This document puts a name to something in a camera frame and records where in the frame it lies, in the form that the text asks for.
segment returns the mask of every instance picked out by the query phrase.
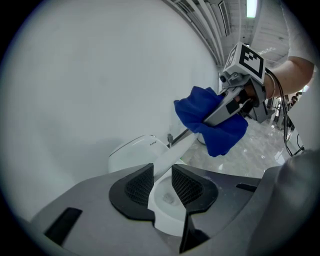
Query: blue cloth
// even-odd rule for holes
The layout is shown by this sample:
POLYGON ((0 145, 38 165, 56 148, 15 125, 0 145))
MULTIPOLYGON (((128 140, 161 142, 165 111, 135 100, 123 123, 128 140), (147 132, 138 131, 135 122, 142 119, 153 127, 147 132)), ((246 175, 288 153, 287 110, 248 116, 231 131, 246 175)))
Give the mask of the blue cloth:
POLYGON ((223 96, 210 87, 192 88, 190 96, 174 101, 175 112, 181 122, 193 133, 203 135, 208 153, 212 157, 225 155, 245 135, 248 123, 239 114, 210 127, 202 123, 204 118, 218 106, 223 96))

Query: ceiling light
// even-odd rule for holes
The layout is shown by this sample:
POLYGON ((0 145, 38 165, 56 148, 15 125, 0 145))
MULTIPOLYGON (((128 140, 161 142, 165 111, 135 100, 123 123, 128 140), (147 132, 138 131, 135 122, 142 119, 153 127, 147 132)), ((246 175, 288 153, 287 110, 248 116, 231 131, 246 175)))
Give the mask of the ceiling light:
POLYGON ((255 18, 257 11, 257 0, 246 0, 246 16, 255 18))

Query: marble floor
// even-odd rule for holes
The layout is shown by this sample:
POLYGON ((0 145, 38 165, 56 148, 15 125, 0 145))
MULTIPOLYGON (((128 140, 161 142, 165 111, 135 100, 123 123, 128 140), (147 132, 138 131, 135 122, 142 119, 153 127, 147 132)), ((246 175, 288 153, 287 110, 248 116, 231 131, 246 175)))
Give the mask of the marble floor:
POLYGON ((226 155, 211 157, 206 146, 195 141, 181 159, 193 167, 254 178, 261 178, 270 167, 282 165, 290 157, 284 145, 283 131, 270 119, 263 123, 246 120, 249 126, 245 135, 226 155))

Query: ceiling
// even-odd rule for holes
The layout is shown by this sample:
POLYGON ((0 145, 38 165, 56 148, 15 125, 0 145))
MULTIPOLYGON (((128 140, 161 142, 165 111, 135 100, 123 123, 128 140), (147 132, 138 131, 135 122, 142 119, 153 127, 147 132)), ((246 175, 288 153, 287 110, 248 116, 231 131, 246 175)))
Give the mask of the ceiling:
POLYGON ((224 66, 231 49, 239 40, 245 44, 249 44, 253 50, 266 59, 267 67, 278 66, 288 57, 288 31, 279 0, 258 0, 255 18, 247 17, 247 0, 224 0, 230 23, 230 34, 228 36, 224 33, 217 33, 217 31, 215 33, 213 29, 220 19, 221 22, 217 27, 220 27, 220 31, 224 31, 224 27, 221 25, 221 23, 223 24, 222 14, 220 11, 217 11, 219 10, 218 4, 221 0, 167 1, 171 1, 175 7, 183 7, 183 11, 191 19, 193 26, 195 25, 198 28, 199 34, 205 38, 207 45, 212 50, 217 65, 220 67, 224 66), (215 25, 210 24, 212 22, 206 16, 203 2, 208 6, 211 15, 215 16, 215 25), (213 43, 213 37, 215 41, 220 41, 222 47, 219 47, 218 43, 213 43))

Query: white wall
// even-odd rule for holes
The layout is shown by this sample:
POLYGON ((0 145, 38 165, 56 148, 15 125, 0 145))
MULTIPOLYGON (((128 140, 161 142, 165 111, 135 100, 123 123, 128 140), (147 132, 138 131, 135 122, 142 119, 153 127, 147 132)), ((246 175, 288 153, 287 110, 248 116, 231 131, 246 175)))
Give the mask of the white wall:
POLYGON ((217 68, 161 0, 49 1, 23 26, 1 74, 2 177, 30 220, 143 134, 184 130, 173 101, 217 88, 217 68))

